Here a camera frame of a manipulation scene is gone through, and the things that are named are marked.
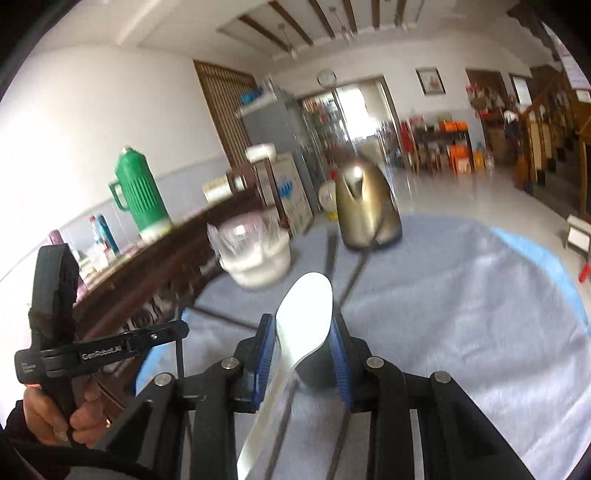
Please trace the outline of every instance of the tablecloth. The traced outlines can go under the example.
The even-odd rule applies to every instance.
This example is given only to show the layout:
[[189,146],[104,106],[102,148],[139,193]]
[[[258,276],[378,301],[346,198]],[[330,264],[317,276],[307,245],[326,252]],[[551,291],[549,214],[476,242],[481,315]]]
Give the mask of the tablecloth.
[[[402,240],[372,254],[343,308],[351,335],[404,372],[450,372],[535,478],[565,478],[591,441],[591,341],[584,309],[572,285],[569,298],[560,263],[542,269],[539,251],[526,258],[523,244],[516,247],[513,239],[510,247],[499,237],[510,234],[472,220],[413,215],[402,224]],[[324,270],[331,228],[320,225],[293,240],[293,266],[279,283],[247,291],[223,275],[197,303],[256,327],[296,279]],[[335,298],[357,260],[339,244]],[[187,375],[231,355],[240,339],[253,335],[252,329],[193,312],[185,319]],[[175,365],[174,346],[163,346],[142,378],[175,372]],[[325,478],[343,413],[333,390],[300,389],[274,478]],[[251,422],[252,416],[236,416],[238,451]],[[368,427],[368,414],[352,416],[337,479],[365,477]],[[269,455],[270,445],[249,478],[264,477]]]

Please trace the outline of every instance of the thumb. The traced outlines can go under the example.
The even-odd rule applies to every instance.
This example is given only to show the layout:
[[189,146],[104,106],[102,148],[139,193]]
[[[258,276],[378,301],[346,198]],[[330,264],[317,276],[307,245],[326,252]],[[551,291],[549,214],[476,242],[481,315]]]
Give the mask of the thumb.
[[40,388],[29,387],[23,396],[25,419],[29,430],[40,440],[53,437],[53,431],[66,432],[68,423],[57,405]]

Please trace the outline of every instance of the ceiling light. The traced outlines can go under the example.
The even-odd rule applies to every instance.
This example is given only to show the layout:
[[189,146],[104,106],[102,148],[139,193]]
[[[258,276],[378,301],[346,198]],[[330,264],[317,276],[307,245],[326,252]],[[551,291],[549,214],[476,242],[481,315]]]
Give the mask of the ceiling light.
[[349,45],[350,42],[355,40],[353,34],[351,33],[351,30],[349,30],[347,27],[345,27],[343,25],[343,22],[341,22],[339,16],[336,14],[336,7],[329,7],[329,12],[331,12],[335,15],[335,17],[338,20],[339,25],[340,25],[340,34],[343,35],[343,40],[345,41],[345,43],[347,45]]
[[279,24],[277,24],[277,28],[279,30],[281,30],[283,32],[283,34],[285,35],[285,39],[287,40],[287,53],[289,53],[291,55],[292,59],[297,60],[299,55],[297,53],[297,50],[291,44],[289,37],[287,36],[287,32],[285,31],[285,24],[279,23]]

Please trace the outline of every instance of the spoon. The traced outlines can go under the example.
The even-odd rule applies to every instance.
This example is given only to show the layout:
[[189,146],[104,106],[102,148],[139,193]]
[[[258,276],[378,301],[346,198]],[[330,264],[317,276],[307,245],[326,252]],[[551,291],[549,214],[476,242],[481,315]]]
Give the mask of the spoon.
[[275,315],[281,357],[265,400],[255,415],[238,457],[238,480],[245,480],[262,452],[281,394],[296,369],[308,355],[317,351],[329,333],[333,296],[329,279],[311,272],[290,288]]

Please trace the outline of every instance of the spoon handle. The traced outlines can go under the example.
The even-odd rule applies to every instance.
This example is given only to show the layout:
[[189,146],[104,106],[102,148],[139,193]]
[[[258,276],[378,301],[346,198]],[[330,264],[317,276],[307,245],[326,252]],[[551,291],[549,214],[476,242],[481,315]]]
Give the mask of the spoon handle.
[[268,431],[273,423],[281,395],[285,390],[292,372],[293,368],[290,369],[284,363],[279,363],[277,373],[273,377],[273,380],[271,380],[271,385],[265,394],[265,400],[255,415],[251,431],[248,433],[240,456],[238,457],[238,464],[236,466],[238,480],[246,479],[246,476],[250,473],[256,460],[259,458],[265,441],[268,438]]

